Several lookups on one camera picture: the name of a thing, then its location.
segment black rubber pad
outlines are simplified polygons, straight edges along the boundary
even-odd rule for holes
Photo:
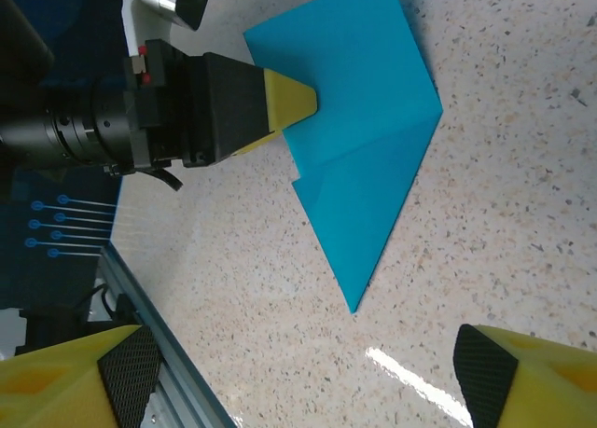
[[[473,426],[496,428],[518,360],[469,324],[458,331],[453,360]]]
[[[136,330],[97,362],[118,428],[141,425],[160,364],[160,350],[148,327]]]

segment blue paper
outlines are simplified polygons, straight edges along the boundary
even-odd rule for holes
[[[297,195],[351,311],[441,116],[398,0],[314,0],[249,30],[255,63],[317,90],[285,139]]]

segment speckled floor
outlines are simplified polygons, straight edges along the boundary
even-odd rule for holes
[[[305,1],[211,0],[172,40],[249,60]],[[597,352],[597,0],[401,2],[445,114],[356,315],[284,141],[124,181],[114,243],[239,426],[466,426],[462,323]]]

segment metal frame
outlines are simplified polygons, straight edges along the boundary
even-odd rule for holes
[[[168,418],[165,426],[235,428],[234,421],[111,243],[102,252],[98,270],[114,297],[121,293],[129,297],[136,308],[139,323],[149,326],[158,342],[163,364],[156,390],[158,399],[153,399],[153,405],[156,411]],[[156,423],[155,418],[152,418],[152,423]]]

